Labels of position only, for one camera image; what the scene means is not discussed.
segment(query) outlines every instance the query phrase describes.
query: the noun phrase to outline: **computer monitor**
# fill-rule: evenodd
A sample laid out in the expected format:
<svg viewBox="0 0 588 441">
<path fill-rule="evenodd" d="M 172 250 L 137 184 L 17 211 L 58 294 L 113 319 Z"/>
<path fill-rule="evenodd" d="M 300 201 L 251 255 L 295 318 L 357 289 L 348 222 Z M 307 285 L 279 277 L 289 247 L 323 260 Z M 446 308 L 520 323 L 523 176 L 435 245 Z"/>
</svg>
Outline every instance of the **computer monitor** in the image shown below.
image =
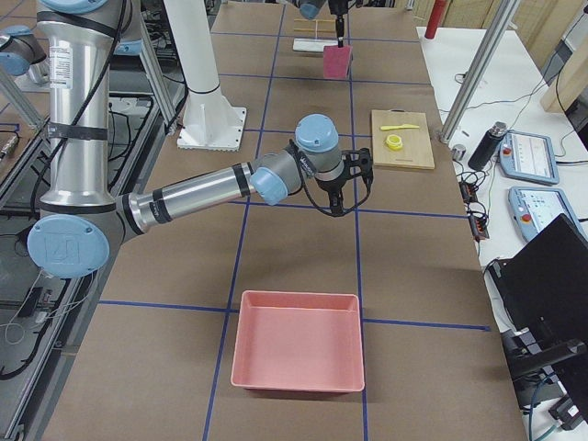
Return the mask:
<svg viewBox="0 0 588 441">
<path fill-rule="evenodd" d="M 588 345 L 588 242 L 559 215 L 501 270 L 504 307 L 545 350 L 571 339 Z M 588 355 L 553 365 L 588 421 Z"/>
</svg>

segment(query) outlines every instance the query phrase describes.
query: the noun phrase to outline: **red cylinder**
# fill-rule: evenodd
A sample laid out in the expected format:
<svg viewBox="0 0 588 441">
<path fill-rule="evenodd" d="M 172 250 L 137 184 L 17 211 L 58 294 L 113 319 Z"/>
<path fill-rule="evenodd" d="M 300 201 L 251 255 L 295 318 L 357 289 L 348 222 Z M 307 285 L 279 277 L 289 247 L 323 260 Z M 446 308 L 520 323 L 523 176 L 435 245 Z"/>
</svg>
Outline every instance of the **red cylinder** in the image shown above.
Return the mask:
<svg viewBox="0 0 588 441">
<path fill-rule="evenodd" d="M 426 25 L 426 32 L 424 34 L 426 39 L 432 40 L 435 38 L 435 34 L 437 32 L 437 28 L 439 27 L 439 23 L 441 23 L 441 17 L 443 16 L 443 11 L 445 11 L 446 5 L 447 0 L 435 0 L 433 10 L 431 11 L 431 16 L 429 17 L 429 23 Z"/>
</svg>

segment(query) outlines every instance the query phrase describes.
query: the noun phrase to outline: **blue joint cap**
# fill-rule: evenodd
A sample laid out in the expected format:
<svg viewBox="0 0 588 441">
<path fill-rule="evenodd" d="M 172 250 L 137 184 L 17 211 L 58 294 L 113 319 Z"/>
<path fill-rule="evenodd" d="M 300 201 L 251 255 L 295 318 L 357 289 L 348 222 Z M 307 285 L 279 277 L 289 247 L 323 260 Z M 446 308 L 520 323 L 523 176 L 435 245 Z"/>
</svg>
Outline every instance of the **blue joint cap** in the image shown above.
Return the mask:
<svg viewBox="0 0 588 441">
<path fill-rule="evenodd" d="M 119 43 L 115 49 L 115 55 L 135 56 L 141 54 L 143 50 L 143 42 L 141 40 L 124 41 Z"/>
<path fill-rule="evenodd" d="M 329 117 L 312 114 L 304 117 L 296 128 L 296 144 L 304 151 L 326 153 L 339 143 L 339 133 Z"/>
<path fill-rule="evenodd" d="M 28 234 L 27 246 L 37 266 L 60 278 L 86 276 L 110 255 L 104 233 L 89 220 L 69 214 L 39 220 Z"/>
<path fill-rule="evenodd" d="M 314 20 L 319 15 L 321 9 L 313 5 L 312 3 L 305 3 L 300 6 L 300 14 L 307 20 Z"/>
<path fill-rule="evenodd" d="M 9 26 L 0 30 L 0 34 L 9 35 L 10 37 L 21 37 L 24 35 L 32 35 L 33 31 L 25 25 Z"/>
<path fill-rule="evenodd" d="M 251 176 L 251 184 L 267 205 L 276 205 L 288 195 L 286 184 L 267 167 L 259 167 Z"/>
<path fill-rule="evenodd" d="M 108 0 L 40 0 L 46 7 L 64 14 L 87 14 L 102 7 Z"/>
<path fill-rule="evenodd" d="M 0 65 L 12 76 L 20 76 L 27 73 L 30 63 L 14 52 L 1 52 Z"/>
</svg>

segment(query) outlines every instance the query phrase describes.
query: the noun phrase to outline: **pink plastic bin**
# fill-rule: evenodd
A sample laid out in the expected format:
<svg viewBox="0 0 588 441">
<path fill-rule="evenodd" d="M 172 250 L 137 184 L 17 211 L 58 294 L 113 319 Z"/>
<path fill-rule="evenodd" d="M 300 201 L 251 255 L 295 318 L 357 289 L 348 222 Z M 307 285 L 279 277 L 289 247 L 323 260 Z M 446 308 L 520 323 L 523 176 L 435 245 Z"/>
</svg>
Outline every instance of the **pink plastic bin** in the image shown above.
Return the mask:
<svg viewBox="0 0 588 441">
<path fill-rule="evenodd" d="M 247 389 L 364 389 L 357 297 L 245 291 L 231 383 Z"/>
</svg>

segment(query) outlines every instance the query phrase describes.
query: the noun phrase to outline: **white desk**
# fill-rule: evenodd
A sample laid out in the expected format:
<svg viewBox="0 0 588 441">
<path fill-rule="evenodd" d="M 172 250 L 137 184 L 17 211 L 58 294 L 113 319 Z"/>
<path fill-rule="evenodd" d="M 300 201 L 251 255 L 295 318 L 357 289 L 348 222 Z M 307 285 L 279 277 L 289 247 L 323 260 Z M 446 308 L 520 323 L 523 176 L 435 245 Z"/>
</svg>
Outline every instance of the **white desk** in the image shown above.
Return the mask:
<svg viewBox="0 0 588 441">
<path fill-rule="evenodd" d="M 435 88 L 439 109 L 450 110 L 460 88 L 460 84 L 455 81 L 455 75 L 463 74 L 469 69 L 471 60 L 483 38 L 484 30 L 440 28 L 434 40 L 424 38 L 424 28 L 417 30 L 421 38 L 421 46 L 431 83 Z M 469 105 L 475 106 L 481 102 L 517 99 L 529 94 L 539 82 L 545 84 L 523 43 L 514 31 L 507 31 Z M 539 100 L 545 91 L 547 91 L 547 87 L 543 86 L 538 93 L 531 97 L 529 105 L 513 129 L 548 135 L 553 142 L 555 153 L 561 154 L 560 140 L 572 130 L 572 126 L 563 114 L 551 114 L 543 110 Z M 492 126 L 494 121 L 503 121 L 510 127 L 527 100 L 528 98 L 524 98 L 516 103 L 493 104 L 466 111 L 449 144 L 452 146 L 460 143 L 466 146 L 466 156 L 462 161 L 466 170 L 468 170 L 467 161 L 483 133 Z M 447 113 L 440 111 L 440 115 L 441 119 L 445 120 Z M 588 153 L 576 133 L 568 136 L 564 145 L 567 155 L 564 158 L 558 158 L 559 160 L 580 161 L 588 159 Z M 588 198 L 585 193 L 588 188 L 588 165 L 560 167 L 559 172 L 560 183 L 555 187 L 563 188 L 579 218 L 588 217 Z M 480 262 L 482 266 L 496 257 L 512 257 L 526 244 L 509 213 L 508 189 L 514 186 L 542 187 L 507 178 L 503 175 L 500 166 L 495 167 L 493 173 L 495 173 L 495 178 L 492 191 L 489 191 L 491 179 L 487 179 L 478 192 L 480 200 L 486 207 L 489 205 L 488 202 L 491 202 L 490 239 L 481 243 Z M 586 224 L 583 225 L 583 228 L 588 232 Z M 500 296 L 489 277 L 487 277 L 486 285 L 492 299 L 496 321 L 503 331 L 512 324 L 506 318 Z M 534 412 L 533 435 L 535 438 L 543 434 L 553 424 L 553 419 L 547 413 L 552 402 L 554 401 L 542 403 Z M 572 432 L 558 430 L 549 439 L 552 441 L 586 441 L 588 440 L 588 424 L 582 423 Z"/>
</svg>

